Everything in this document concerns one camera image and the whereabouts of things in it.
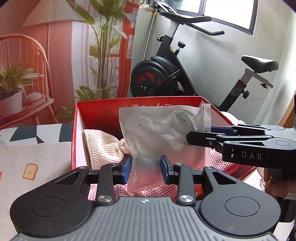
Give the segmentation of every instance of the red box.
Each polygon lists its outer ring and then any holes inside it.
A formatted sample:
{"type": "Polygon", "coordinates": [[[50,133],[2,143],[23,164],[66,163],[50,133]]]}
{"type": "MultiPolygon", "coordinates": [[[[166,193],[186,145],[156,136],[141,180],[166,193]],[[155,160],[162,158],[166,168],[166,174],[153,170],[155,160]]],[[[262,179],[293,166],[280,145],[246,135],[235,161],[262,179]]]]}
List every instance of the red box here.
{"type": "MultiPolygon", "coordinates": [[[[73,122],[72,136],[72,169],[79,166],[87,166],[87,153],[82,141],[82,131],[84,129],[99,129],[106,133],[123,138],[118,109],[130,106],[169,106],[169,105],[190,105],[200,107],[201,104],[208,103],[200,96],[168,96],[168,97],[137,97],[122,99],[106,99],[97,101],[78,102],[75,106],[75,116],[73,122]]],[[[216,107],[212,107],[212,126],[233,125],[216,107]]],[[[242,178],[254,167],[244,166],[234,173],[233,176],[242,178]]]]}

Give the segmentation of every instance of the pink knitted cloth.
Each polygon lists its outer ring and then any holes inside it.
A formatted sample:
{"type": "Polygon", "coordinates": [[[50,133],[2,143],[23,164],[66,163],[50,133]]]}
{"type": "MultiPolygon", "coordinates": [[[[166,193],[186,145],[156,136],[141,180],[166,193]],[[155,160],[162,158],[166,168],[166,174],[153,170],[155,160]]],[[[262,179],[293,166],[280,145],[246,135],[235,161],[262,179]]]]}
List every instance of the pink knitted cloth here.
{"type": "MultiPolygon", "coordinates": [[[[216,152],[215,150],[211,150],[211,159],[212,159],[212,166],[217,168],[227,174],[234,173],[239,164],[233,164],[229,162],[222,161],[222,154],[216,152]]],[[[91,188],[89,191],[89,200],[95,200],[96,197],[96,187],[97,184],[91,184],[91,188]]],[[[136,193],[128,193],[127,192],[127,185],[115,185],[114,186],[114,193],[115,198],[117,199],[119,196],[136,196],[136,197],[161,197],[161,196],[170,196],[175,198],[177,196],[177,189],[178,186],[171,184],[171,185],[161,185],[152,189],[148,189],[141,192],[136,193]]],[[[199,191],[201,189],[200,184],[195,185],[195,191],[199,191]]]]}

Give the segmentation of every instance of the bike seat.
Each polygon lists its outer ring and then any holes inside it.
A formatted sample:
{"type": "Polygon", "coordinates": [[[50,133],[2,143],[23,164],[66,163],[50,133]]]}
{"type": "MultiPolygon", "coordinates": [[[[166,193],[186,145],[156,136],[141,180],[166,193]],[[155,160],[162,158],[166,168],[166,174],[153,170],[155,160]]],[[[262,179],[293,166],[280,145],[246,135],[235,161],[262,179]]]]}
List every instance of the bike seat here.
{"type": "Polygon", "coordinates": [[[271,59],[244,55],[241,60],[257,73],[271,72],[279,69],[278,62],[271,59]]]}

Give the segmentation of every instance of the mural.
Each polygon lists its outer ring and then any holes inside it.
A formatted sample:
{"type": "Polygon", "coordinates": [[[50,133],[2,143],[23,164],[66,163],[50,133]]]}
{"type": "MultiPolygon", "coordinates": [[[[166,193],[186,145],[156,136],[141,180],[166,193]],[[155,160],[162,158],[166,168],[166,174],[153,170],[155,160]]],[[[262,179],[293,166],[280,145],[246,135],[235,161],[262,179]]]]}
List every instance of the mural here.
{"type": "Polygon", "coordinates": [[[70,122],[78,101],[126,97],[139,5],[8,1],[0,9],[8,22],[0,25],[0,130],[70,122]]]}

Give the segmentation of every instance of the ribbed gray surface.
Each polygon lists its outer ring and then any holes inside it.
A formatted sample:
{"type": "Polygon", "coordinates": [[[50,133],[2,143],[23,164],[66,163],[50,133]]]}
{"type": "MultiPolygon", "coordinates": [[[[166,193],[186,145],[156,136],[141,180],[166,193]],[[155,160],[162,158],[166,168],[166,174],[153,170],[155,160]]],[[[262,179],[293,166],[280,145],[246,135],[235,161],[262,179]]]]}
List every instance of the ribbed gray surface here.
{"type": "MultiPolygon", "coordinates": [[[[40,241],[23,234],[12,241],[40,241]]],[[[97,207],[76,231],[44,241],[234,241],[208,228],[191,207],[165,198],[121,197],[111,206],[97,207]]],[[[271,234],[248,241],[276,241],[271,234]]]]}

